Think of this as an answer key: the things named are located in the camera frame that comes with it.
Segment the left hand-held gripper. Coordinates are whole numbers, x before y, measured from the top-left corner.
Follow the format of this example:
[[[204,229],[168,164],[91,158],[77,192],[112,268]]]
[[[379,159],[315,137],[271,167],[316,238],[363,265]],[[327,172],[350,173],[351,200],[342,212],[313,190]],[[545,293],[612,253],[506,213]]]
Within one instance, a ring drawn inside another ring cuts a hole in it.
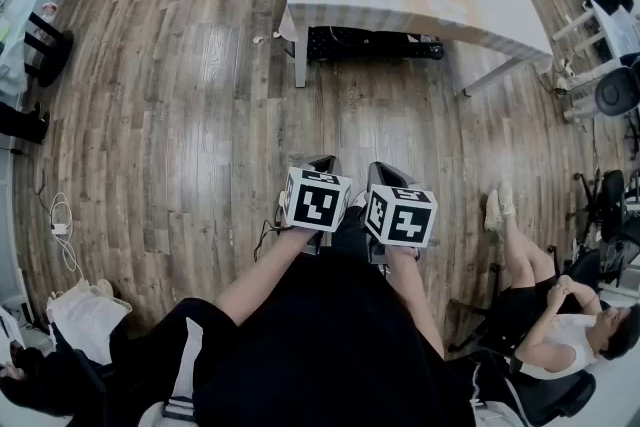
[[[351,195],[352,179],[342,174],[334,155],[317,155],[290,166],[279,199],[279,212],[286,227],[314,230],[303,254],[319,254],[324,233],[339,227]]]

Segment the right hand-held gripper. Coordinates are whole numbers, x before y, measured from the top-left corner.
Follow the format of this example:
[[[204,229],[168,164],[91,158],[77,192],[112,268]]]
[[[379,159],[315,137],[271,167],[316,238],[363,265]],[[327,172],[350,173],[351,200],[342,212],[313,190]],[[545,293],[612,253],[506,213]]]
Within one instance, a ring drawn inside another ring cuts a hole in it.
[[[399,169],[373,162],[368,169],[367,193],[363,228],[370,264],[386,265],[388,246],[416,250],[428,246],[438,207],[431,191]]]

